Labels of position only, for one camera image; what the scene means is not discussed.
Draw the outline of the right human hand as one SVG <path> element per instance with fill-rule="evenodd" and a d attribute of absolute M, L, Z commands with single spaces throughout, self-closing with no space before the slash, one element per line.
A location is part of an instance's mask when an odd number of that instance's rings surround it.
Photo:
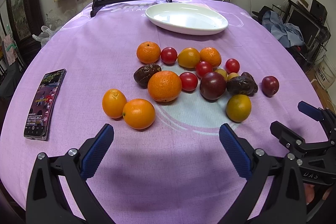
<path fill-rule="evenodd" d="M 304 188 L 305 188 L 306 204 L 308 205 L 314 200 L 314 196 L 315 196 L 314 185 L 304 184 Z M 322 200 L 325 201 L 327 199 L 332 189 L 333 188 L 331 187 L 324 193 L 324 195 L 322 196 Z"/>

